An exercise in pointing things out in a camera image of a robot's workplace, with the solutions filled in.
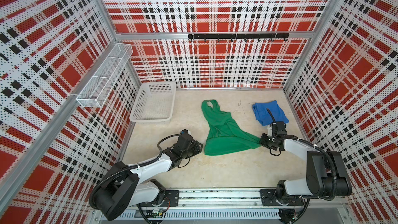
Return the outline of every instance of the beige floor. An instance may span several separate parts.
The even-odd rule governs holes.
[[[266,127],[256,120],[252,104],[277,100],[289,119],[288,134],[302,138],[282,91],[177,91],[171,122],[136,123],[123,162],[137,163],[158,155],[157,142],[183,129],[190,130],[195,140],[205,143],[209,126],[201,103],[210,99],[217,100],[222,111],[231,112],[243,131],[258,137],[266,132]],[[172,146],[176,141],[177,138],[170,138],[162,147]],[[305,173],[305,163],[295,155],[282,152],[275,157],[265,147],[259,147],[222,156],[205,156],[202,152],[192,157],[188,166],[157,174],[154,179],[166,188],[275,187],[279,180],[305,177]]]

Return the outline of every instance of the green shirt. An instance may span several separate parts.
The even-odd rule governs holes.
[[[203,101],[202,112],[209,123],[205,155],[217,156],[260,147],[260,138],[242,131],[230,112],[220,110],[216,100]]]

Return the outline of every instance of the metal base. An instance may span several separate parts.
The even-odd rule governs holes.
[[[178,206],[170,207],[165,213],[165,220],[193,220],[193,219],[279,219],[279,210],[294,208],[294,205],[281,206],[274,202],[272,206],[268,202],[268,207],[263,204],[260,191],[265,191],[266,195],[275,192],[275,188],[173,188],[166,191],[178,191]],[[302,202],[295,202],[296,207],[302,206]],[[321,199],[311,199],[308,208],[347,208],[347,200],[344,197],[336,197],[333,201]],[[159,207],[142,207],[143,210],[157,210]],[[345,220],[352,221],[349,212],[344,212]],[[106,220],[102,214],[99,220]],[[115,220],[140,220],[143,221],[136,206],[128,207],[122,215]],[[344,222],[344,224],[356,224],[355,222]]]
[[[261,195],[261,202],[263,206],[281,206],[276,197],[275,197],[275,190],[274,189],[261,189],[260,190],[260,195]],[[304,201],[302,198],[299,198],[297,196],[288,196],[284,197],[283,201],[288,202],[287,206],[303,206]]]
[[[178,206],[178,197],[180,196],[180,191],[178,190],[166,190],[164,197],[170,199],[170,207]],[[165,199],[159,206],[154,206],[150,202],[143,202],[140,204],[141,207],[168,207],[169,202]]]

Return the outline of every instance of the blue garment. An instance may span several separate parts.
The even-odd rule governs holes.
[[[271,101],[269,103],[254,103],[253,104],[253,112],[256,116],[256,120],[260,122],[263,126],[267,126],[272,123],[272,118],[267,111],[267,108],[271,111],[272,116],[275,118],[275,121],[283,121],[285,123],[289,123],[289,120],[286,118],[283,110],[278,106],[276,101]]]

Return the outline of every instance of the red plaid wall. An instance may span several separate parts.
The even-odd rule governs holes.
[[[103,0],[121,33],[313,30],[328,0]]]
[[[0,180],[109,43],[92,0],[0,0]]]
[[[288,91],[312,142],[341,152],[361,223],[398,217],[398,0],[341,0]]]
[[[116,161],[137,91],[124,68],[104,107],[77,107],[0,223],[85,223],[88,197]]]
[[[0,178],[35,141],[107,48],[92,0],[0,0]],[[0,223],[84,223],[87,195],[111,167],[136,86],[124,71],[103,108],[78,107]]]
[[[177,87],[282,88],[306,39],[154,40],[132,45],[141,82],[177,82]]]

